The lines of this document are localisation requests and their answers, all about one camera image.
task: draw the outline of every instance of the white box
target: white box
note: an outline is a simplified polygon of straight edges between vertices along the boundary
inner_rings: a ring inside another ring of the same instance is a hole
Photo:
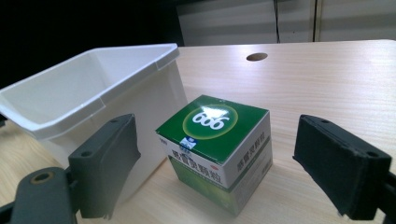
[[[125,199],[165,158],[155,129],[187,104],[178,55],[176,44],[88,50],[0,90],[0,113],[63,167],[107,121],[133,113],[141,158],[120,196]]]

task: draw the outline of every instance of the wooden table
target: wooden table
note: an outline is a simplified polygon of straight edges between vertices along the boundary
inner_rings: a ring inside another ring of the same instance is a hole
[[[268,57],[247,60],[258,52]],[[298,119],[328,119],[396,158],[395,41],[190,47],[180,53],[189,101],[207,94],[271,111],[274,165],[238,217],[179,182],[165,160],[113,219],[79,223],[354,223],[337,215],[292,159]],[[14,200],[24,176],[53,165],[59,164],[8,121],[0,129],[0,205]],[[378,210],[373,222],[383,217]]]

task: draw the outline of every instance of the medicine box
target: medicine box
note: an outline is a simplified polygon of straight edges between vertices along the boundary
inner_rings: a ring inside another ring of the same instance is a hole
[[[235,215],[272,164],[266,109],[202,95],[157,134],[179,180]]]
[[[64,168],[106,122],[134,114],[141,157],[121,193],[125,200],[166,158],[155,129],[187,104],[178,55],[176,44],[91,49],[0,90],[0,113]]]

